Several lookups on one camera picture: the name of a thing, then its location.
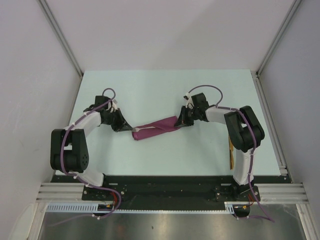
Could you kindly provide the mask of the magenta satin napkin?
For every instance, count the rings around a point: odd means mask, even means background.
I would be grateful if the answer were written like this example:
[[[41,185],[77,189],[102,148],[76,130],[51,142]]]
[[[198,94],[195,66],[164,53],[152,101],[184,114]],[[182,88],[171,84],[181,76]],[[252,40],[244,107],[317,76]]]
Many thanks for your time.
[[[170,133],[179,130],[179,127],[174,127],[174,124],[178,118],[176,116],[167,117],[149,124],[137,126],[138,128],[154,127],[154,129],[142,130],[139,132],[131,132],[131,135],[135,141],[140,141],[162,135],[165,133]]]

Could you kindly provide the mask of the gold butter knife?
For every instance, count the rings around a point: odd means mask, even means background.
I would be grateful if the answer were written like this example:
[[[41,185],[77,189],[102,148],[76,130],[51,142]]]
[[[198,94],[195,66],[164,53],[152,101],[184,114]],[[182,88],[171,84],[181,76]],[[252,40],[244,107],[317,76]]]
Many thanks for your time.
[[[232,144],[230,136],[228,137],[228,147],[229,147],[229,168],[234,169],[234,146]]]

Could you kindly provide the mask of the silver metal fork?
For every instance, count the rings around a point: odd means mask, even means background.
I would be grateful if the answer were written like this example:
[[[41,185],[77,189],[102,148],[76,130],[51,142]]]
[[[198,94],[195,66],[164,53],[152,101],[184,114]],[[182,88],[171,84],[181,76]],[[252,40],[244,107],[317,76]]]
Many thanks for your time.
[[[133,129],[133,132],[137,133],[139,131],[144,131],[144,130],[150,130],[150,129],[154,129],[155,127],[153,126],[147,126],[147,127],[135,127]]]

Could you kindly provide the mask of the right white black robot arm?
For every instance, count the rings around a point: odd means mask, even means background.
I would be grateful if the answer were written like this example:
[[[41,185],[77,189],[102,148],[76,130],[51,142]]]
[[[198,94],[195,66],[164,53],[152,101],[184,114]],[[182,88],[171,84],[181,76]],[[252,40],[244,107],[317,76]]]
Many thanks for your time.
[[[241,108],[209,105],[205,95],[185,95],[186,104],[181,107],[175,122],[176,128],[190,127],[194,121],[220,123],[226,126],[231,144],[236,149],[231,196],[242,201],[249,194],[247,186],[253,186],[253,165],[255,150],[265,138],[265,132],[253,109],[246,105]]]

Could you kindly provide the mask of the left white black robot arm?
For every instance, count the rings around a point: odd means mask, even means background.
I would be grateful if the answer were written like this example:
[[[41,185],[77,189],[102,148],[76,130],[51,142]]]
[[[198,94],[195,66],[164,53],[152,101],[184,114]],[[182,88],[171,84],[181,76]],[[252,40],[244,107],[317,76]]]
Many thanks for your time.
[[[97,95],[94,104],[83,111],[74,123],[62,129],[54,129],[50,140],[50,166],[55,171],[94,186],[93,194],[100,200],[110,196],[111,188],[104,184],[104,174],[89,167],[87,137],[100,125],[108,125],[114,132],[132,131],[117,107],[116,101]]]

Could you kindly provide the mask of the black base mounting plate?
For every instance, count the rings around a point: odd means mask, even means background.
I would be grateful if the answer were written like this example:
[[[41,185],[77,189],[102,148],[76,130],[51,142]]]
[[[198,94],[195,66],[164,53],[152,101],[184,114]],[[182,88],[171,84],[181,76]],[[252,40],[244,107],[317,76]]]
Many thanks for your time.
[[[217,211],[225,202],[251,204],[260,199],[263,184],[290,184],[289,176],[255,176],[252,187],[238,190],[231,176],[109,176],[103,187],[81,186],[79,199],[106,212],[119,204],[122,211]]]

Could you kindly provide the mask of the aluminium front rail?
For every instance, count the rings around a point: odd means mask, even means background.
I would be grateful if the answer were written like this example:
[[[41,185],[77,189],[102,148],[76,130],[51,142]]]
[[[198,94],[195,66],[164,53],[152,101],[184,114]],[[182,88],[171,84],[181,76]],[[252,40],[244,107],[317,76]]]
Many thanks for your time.
[[[301,183],[258,183],[263,204],[308,204]],[[82,183],[42,183],[36,200],[49,202],[80,202],[85,185]]]

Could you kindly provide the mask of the right aluminium frame post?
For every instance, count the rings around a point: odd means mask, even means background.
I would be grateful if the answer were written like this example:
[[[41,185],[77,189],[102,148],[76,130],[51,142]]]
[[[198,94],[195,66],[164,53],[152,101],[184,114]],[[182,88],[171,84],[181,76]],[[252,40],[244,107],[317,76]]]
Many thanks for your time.
[[[277,30],[269,48],[267,49],[266,54],[264,55],[261,63],[259,64],[257,70],[255,71],[256,76],[259,78],[263,73],[264,69],[266,68],[268,62],[272,58],[276,48],[280,44],[282,38],[284,37],[287,29],[289,28],[293,18],[295,17],[296,13],[298,12],[301,4],[304,0],[294,0],[286,13],[282,23],[280,24],[279,29]]]

